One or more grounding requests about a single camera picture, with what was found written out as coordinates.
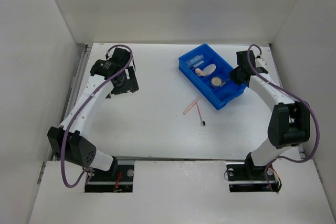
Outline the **pink thick makeup stick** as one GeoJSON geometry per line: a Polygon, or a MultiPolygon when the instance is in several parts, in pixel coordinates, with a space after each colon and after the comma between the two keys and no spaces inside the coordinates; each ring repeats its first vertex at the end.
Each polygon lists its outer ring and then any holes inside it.
{"type": "Polygon", "coordinates": [[[200,100],[200,97],[196,98],[184,111],[183,114],[186,115],[188,111],[200,100]]]}

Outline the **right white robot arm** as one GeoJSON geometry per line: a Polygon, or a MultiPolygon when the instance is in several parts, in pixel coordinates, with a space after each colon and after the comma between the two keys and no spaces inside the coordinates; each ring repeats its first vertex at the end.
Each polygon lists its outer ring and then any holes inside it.
{"type": "Polygon", "coordinates": [[[266,140],[247,154],[243,172],[245,180],[264,180],[265,168],[286,150],[310,138],[310,113],[307,107],[275,88],[268,71],[256,66],[252,51],[236,53],[238,66],[229,73],[235,84],[253,90],[271,111],[266,140]]]}

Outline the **clear plastic bottle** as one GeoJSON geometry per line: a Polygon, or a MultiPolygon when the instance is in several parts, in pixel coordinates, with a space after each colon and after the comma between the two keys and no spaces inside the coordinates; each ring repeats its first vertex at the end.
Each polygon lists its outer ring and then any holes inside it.
{"type": "Polygon", "coordinates": [[[203,55],[197,55],[197,56],[191,58],[190,60],[186,61],[185,64],[187,66],[192,66],[193,64],[195,64],[195,63],[199,62],[200,60],[202,60],[203,58],[204,58],[203,55]]]}

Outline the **thin pink mascara brush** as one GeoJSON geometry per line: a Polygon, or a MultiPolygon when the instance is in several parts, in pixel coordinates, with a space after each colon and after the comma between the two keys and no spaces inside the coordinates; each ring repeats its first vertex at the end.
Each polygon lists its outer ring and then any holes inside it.
{"type": "Polygon", "coordinates": [[[200,119],[200,121],[201,121],[201,125],[202,125],[202,126],[205,126],[206,123],[205,123],[205,121],[204,121],[203,118],[202,118],[202,114],[201,114],[201,111],[200,111],[200,108],[199,108],[199,105],[198,105],[197,102],[196,102],[196,107],[197,107],[197,112],[198,112],[198,115],[199,115],[199,119],[200,119]]]}

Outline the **small white black-capped bottle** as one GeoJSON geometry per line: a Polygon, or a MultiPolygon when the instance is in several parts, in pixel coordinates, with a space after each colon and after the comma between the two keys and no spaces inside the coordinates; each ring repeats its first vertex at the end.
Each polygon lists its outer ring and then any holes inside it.
{"type": "Polygon", "coordinates": [[[192,70],[192,69],[194,69],[194,68],[197,68],[199,65],[201,65],[201,64],[203,64],[203,63],[204,63],[204,61],[201,60],[201,61],[195,63],[194,65],[192,65],[192,66],[190,67],[190,69],[192,70]]]}

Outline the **round compact powder jar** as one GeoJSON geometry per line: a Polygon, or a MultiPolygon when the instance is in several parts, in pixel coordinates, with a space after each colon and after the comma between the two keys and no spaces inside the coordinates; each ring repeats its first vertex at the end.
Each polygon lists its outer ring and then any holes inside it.
{"type": "Polygon", "coordinates": [[[212,88],[218,88],[223,86],[223,81],[219,77],[213,77],[211,79],[210,85],[212,88]]]}

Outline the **beige makeup sponge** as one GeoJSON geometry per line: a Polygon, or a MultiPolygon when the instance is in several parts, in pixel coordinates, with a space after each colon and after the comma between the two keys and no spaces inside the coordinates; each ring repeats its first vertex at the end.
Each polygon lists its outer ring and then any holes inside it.
{"type": "Polygon", "coordinates": [[[195,74],[196,74],[198,77],[203,77],[203,76],[204,76],[204,71],[201,70],[200,68],[196,68],[196,69],[195,69],[195,74]]]}

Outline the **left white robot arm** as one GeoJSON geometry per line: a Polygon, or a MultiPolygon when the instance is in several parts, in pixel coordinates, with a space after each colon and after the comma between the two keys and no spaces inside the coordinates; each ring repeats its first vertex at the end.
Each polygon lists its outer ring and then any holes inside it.
{"type": "Polygon", "coordinates": [[[105,180],[117,176],[118,160],[96,148],[89,140],[89,130],[103,101],[112,94],[138,91],[133,52],[129,46],[118,44],[107,50],[104,60],[97,60],[79,100],[58,127],[51,127],[47,137],[56,158],[61,161],[61,177],[66,187],[65,163],[80,166],[85,173],[97,170],[105,180]]]}

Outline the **round white powder puff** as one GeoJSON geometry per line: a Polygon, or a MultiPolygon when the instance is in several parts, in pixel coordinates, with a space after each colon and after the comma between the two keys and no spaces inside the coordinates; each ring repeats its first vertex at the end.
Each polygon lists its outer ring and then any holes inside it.
{"type": "Polygon", "coordinates": [[[216,65],[210,64],[208,66],[206,66],[203,70],[202,70],[202,76],[209,76],[210,74],[212,74],[214,71],[216,70],[216,65]]]}

